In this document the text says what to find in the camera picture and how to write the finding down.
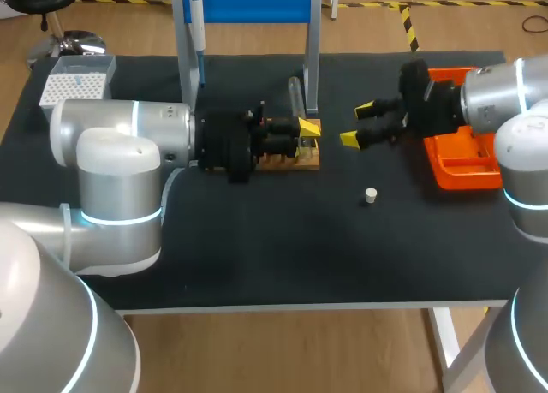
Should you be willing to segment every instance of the white perforated box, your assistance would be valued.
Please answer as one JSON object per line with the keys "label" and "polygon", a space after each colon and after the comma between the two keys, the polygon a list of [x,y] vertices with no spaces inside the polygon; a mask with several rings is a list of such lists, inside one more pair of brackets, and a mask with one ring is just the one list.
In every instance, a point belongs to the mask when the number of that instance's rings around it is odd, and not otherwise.
{"label": "white perforated box", "polygon": [[59,57],[42,91],[40,107],[47,121],[64,99],[110,99],[110,80],[116,70],[112,55]]}
{"label": "white perforated box", "polygon": [[51,74],[45,83],[40,106],[53,108],[64,99],[102,99],[106,74]]}

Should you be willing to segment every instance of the table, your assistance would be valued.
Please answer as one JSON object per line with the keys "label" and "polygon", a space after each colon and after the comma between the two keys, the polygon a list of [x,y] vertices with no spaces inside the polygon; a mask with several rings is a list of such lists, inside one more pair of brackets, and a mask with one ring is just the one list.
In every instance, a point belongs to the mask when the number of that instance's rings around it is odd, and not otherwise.
{"label": "table", "polygon": [[[500,52],[420,56],[431,67],[503,61]],[[356,105],[396,95],[399,67],[413,57],[323,55],[320,171],[255,174],[242,186],[184,170],[170,191],[159,261],[128,277],[86,282],[121,313],[504,304],[544,249],[515,231],[499,192],[441,192],[417,140],[366,152],[339,142],[340,132],[355,128]],[[38,107],[54,62],[34,69],[0,146],[1,201],[79,206],[76,174],[55,164]],[[288,115],[287,79],[300,62],[206,58],[198,115],[260,100],[269,116]],[[118,99],[180,101],[176,58],[118,57],[111,88]],[[378,199],[363,208],[368,187]],[[449,309],[431,314],[448,366],[459,351]]]}

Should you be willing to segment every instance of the stool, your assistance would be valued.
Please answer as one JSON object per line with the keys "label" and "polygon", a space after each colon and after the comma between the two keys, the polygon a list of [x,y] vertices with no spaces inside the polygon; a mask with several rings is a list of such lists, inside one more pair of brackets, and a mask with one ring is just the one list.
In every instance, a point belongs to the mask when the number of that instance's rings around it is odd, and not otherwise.
{"label": "stool", "polygon": [[13,10],[24,14],[42,15],[41,29],[51,35],[35,45],[28,53],[27,65],[43,57],[63,55],[103,55],[106,45],[101,37],[87,31],[64,31],[56,11],[75,0],[5,0]]}

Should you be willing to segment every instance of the wooden floor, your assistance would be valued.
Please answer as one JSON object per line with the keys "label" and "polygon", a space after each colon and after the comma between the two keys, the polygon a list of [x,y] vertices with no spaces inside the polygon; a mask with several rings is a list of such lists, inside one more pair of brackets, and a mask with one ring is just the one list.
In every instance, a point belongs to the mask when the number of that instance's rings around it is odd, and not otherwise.
{"label": "wooden floor", "polygon": [[[339,9],[337,21],[327,15],[322,21],[323,52],[409,50],[396,11]],[[423,51],[503,50],[507,58],[548,52],[548,33],[521,30],[529,15],[548,17],[548,10],[411,9]],[[101,34],[114,54],[176,53],[169,8],[75,3],[60,16],[66,29]],[[206,29],[207,51],[300,53],[304,32],[303,26],[213,25]],[[37,17],[25,16],[0,21],[0,36],[2,135],[28,76],[25,53],[44,34]],[[452,314],[463,344],[483,312],[453,309]],[[418,310],[143,316],[131,322],[143,360],[140,393],[439,391],[437,358]],[[480,378],[468,389],[483,391]]]}

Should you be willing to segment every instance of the orange tray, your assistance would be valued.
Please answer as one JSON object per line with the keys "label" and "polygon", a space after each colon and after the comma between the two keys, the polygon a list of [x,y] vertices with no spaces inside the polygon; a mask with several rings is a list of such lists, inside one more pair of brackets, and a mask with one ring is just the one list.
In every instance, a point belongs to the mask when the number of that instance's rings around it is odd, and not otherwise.
{"label": "orange tray", "polygon": [[[474,68],[428,69],[432,80],[462,85]],[[494,134],[474,135],[469,126],[455,134],[425,138],[425,148],[438,185],[445,190],[497,189],[503,185],[495,158]]]}

